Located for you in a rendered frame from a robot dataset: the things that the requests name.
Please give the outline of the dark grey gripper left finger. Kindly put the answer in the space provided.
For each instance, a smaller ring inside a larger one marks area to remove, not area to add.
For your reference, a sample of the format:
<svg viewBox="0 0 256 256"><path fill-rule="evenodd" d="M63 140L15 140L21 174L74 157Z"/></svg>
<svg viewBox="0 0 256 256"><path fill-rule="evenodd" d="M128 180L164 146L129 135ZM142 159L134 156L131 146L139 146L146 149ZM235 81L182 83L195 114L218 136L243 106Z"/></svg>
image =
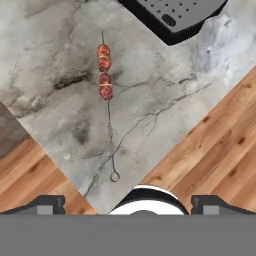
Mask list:
<svg viewBox="0 0 256 256"><path fill-rule="evenodd" d="M63 195L40 195L26 205L4 211L4 215L64 215Z"/></svg>

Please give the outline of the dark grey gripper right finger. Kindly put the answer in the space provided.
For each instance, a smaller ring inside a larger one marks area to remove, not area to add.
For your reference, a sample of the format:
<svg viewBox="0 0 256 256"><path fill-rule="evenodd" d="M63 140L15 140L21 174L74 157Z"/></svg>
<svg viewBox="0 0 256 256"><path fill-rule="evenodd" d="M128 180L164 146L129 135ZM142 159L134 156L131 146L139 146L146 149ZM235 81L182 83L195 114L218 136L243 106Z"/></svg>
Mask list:
<svg viewBox="0 0 256 256"><path fill-rule="evenodd" d="M191 205L193 215L252 214L252 211L230 205L216 195L193 195Z"/></svg>

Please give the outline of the kebab skewer with meat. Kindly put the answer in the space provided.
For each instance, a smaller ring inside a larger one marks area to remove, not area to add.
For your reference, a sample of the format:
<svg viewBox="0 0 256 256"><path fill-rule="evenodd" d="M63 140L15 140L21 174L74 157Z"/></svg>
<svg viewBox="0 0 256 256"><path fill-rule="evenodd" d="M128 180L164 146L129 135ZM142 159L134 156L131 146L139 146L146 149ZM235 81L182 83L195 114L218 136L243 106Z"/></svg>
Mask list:
<svg viewBox="0 0 256 256"><path fill-rule="evenodd" d="M114 144L113 144L113 128L111 124L111 109L110 101L113 98L113 85L111 76L108 71L111 68L111 54L110 48L105 43L104 31L101 31L101 43L97 48L97 63L99 70L99 94L103 100L107 103L107 115L108 115L108 136L110 145L110 159L112 164L112 173L110 175L110 180L112 182L118 182L120 179L120 174L115 167L114 158Z"/></svg>

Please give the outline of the white and black round object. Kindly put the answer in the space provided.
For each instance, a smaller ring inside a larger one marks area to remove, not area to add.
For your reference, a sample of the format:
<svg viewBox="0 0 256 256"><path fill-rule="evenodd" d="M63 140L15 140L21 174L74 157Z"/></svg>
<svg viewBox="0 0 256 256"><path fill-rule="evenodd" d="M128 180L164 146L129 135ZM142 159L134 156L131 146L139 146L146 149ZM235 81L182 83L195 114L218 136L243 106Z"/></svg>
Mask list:
<svg viewBox="0 0 256 256"><path fill-rule="evenodd" d="M116 205L110 215L134 215L139 212L153 215L189 214L171 192L153 185L137 185Z"/></svg>

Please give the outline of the black and grey appliance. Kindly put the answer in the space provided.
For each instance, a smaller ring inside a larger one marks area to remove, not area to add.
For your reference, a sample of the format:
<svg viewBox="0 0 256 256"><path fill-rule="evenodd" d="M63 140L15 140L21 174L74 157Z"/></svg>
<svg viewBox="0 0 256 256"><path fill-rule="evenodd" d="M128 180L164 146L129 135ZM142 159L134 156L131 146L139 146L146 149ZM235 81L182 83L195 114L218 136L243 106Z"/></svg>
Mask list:
<svg viewBox="0 0 256 256"><path fill-rule="evenodd" d="M228 0L117 0L166 45L179 44L199 33Z"/></svg>

